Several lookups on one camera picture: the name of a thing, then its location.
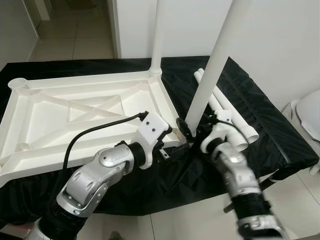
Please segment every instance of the tiled floor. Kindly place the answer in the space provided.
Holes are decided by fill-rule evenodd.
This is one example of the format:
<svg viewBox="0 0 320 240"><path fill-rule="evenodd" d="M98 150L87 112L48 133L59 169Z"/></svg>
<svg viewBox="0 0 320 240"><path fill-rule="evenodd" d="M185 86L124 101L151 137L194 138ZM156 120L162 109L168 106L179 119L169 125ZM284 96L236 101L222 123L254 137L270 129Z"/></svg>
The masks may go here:
<svg viewBox="0 0 320 240"><path fill-rule="evenodd" d="M320 232L319 191L320 174L311 176L308 169L277 182L265 191L291 239ZM223 212L226 199L227 195L220 195L138 217L94 214L78 240L90 239L89 236L107 240L111 231L120 232L125 240L241 240L234 212Z"/></svg>
<svg viewBox="0 0 320 240"><path fill-rule="evenodd" d="M113 58L106 11L100 5L69 10L63 3L63 0L52 1L52 20L42 21L37 28L39 40L30 61Z"/></svg>

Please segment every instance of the black cloth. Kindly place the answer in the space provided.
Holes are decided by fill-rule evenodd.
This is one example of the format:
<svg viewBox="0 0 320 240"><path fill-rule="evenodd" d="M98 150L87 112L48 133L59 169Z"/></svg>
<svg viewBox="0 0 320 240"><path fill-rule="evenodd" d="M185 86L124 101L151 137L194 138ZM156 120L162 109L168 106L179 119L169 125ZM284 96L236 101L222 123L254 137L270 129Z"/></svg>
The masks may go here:
<svg viewBox="0 0 320 240"><path fill-rule="evenodd" d="M209 57L164 57L163 84L181 118L185 118L197 89L194 72L205 68ZM81 75L137 72L148 70L150 59L99 59L9 63L0 72L0 113L3 115L14 78L27 80ZM259 139L246 151L248 164L257 177L277 170L281 180L318 162L306 141L274 107L249 75L231 58L218 82L219 88L238 109ZM161 161L146 170L138 169L112 186L96 209L98 213L146 215L182 206L225 193L219 173L200 153L199 143L176 153L169 162ZM68 170L71 175L75 168ZM0 219L23 224L39 218L61 171L14 179L0 188Z"/></svg>

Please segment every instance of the black tablecloth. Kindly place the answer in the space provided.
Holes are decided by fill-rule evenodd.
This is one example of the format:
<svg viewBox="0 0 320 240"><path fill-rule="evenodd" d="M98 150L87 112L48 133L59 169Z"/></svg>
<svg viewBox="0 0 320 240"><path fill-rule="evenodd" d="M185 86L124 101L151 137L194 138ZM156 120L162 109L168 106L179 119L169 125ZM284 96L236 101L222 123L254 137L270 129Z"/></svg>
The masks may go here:
<svg viewBox="0 0 320 240"><path fill-rule="evenodd" d="M185 118L197 89L194 72L205 68L207 56L165 57L162 81L181 118ZM0 72L0 114L3 115L14 78L27 80L148 70L150 59L99 59L9 63ZM285 117L273 106L249 75L231 58L218 82L259 140L244 152L257 177L274 173L284 179L318 162L318 156ZM22 224L39 218L60 171L15 179L0 189L0 219ZM145 215L225 193L219 173L193 147L170 162L137 170L112 186L96 212L117 215Z"/></svg>

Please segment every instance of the black cable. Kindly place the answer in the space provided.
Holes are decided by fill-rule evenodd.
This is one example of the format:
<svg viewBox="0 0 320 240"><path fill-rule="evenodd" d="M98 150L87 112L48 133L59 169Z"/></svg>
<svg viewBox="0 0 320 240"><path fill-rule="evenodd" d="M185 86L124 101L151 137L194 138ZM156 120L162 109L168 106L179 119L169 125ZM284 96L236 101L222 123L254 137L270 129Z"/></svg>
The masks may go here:
<svg viewBox="0 0 320 240"><path fill-rule="evenodd" d="M76 135L71 140L71 142L69 143L69 145L68 145L68 147L67 147L67 149L65 151L62 169L63 170L67 169L71 148L76 143L76 141L79 138L81 138L83 135L91 133L91 132L96 131L96 130L105 129L105 128L108 128L108 127L111 127L111 126L114 126L114 125L123 124L123 123L129 122L129 121L131 121L133 119L136 119L136 118L144 119L147 114L148 114L147 111L140 112L140 113L138 113L136 115L133 115L131 117L128 117L128 118L125 118L125 119L122 119L122 120L118 120L118 121L113 121L113 122L110 122L110 123L106 123L106 124L103 124L103 125L100 125L100 126L95 126L95 127L92 127L92 128L89 128L87 130L84 130L84 131L80 132L78 135Z"/></svg>
<svg viewBox="0 0 320 240"><path fill-rule="evenodd" d="M234 127L241 135L242 137L244 138L244 140L246 141L246 143L249 145L249 142L248 142L248 139L246 138L246 136L244 135L244 133L238 128L236 127L235 125L233 125L232 123L230 122L227 122L227 121L221 121L221 120L216 120L218 123L222 123L222 124L226 124L226 125L229 125L231 127Z"/></svg>

